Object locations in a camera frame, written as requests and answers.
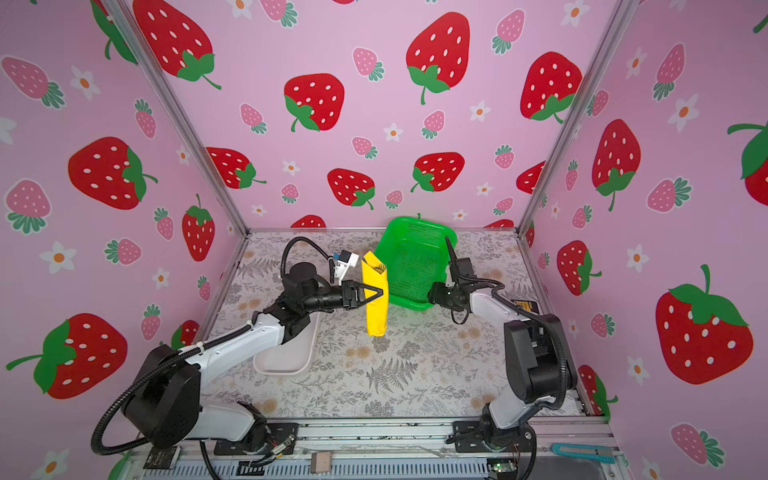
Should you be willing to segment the green plastic basket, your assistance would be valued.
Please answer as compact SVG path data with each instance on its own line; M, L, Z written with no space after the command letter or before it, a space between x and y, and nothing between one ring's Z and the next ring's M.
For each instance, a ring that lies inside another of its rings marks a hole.
M432 307L429 291L447 278L447 238L458 243L451 228L418 218L398 217L388 224L374 254L387 268L392 305L413 311Z

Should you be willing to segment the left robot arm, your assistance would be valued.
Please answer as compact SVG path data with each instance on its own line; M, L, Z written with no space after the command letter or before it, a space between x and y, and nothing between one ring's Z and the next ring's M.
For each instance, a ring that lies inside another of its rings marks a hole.
M90 440L97 455L115 455L150 444L167 449L186 440L228 441L256 453L269 441L268 421L254 406L206 405L204 386L244 361L295 340L321 313L365 308L369 319L376 306L387 306L389 285L377 257L364 260L366 283L343 278L356 263L343 251L319 253L329 276L314 264L288 265L291 249L312 240L298 236L285 246L280 260L283 290L263 311L256 311L240 328L181 349L159 346L146 357L134 382L118 396L98 421Z

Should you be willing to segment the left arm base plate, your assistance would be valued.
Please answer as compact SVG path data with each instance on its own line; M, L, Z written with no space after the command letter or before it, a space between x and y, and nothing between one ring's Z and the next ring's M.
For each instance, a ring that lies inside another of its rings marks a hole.
M298 437L299 424L293 422L267 423L255 425L244 440L232 442L218 440L214 447L215 456L269 454L291 455Z

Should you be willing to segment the yellow paper napkin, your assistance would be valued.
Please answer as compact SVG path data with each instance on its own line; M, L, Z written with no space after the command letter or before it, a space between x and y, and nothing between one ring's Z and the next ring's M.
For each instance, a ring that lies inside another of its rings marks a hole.
M387 332L389 282L386 265L372 252L363 257L366 326L369 336L383 337Z

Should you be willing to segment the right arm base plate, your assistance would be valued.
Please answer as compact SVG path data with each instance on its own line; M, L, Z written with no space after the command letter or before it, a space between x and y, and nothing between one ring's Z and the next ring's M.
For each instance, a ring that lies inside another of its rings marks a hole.
M459 453L530 453L537 445L534 430L528 425L498 429L480 420L454 421L445 440Z

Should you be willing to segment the white rectangular tray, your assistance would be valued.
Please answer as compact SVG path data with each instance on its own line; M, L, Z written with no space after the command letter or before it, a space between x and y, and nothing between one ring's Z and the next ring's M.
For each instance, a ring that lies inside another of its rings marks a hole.
M314 355L320 314L310 315L310 323L288 343L260 352L253 358L257 373L268 376L297 376L306 373Z

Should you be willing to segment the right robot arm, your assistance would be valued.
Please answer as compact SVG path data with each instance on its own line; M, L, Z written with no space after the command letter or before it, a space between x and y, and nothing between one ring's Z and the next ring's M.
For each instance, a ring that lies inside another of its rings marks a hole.
M477 276L471 260L458 257L449 238L445 242L449 281L432 285L429 302L448 310L457 325L475 315L504 339L508 386L483 407L478 433L488 449L501 450L525 434L537 413L561 409L578 375L560 319L504 297L504 284Z

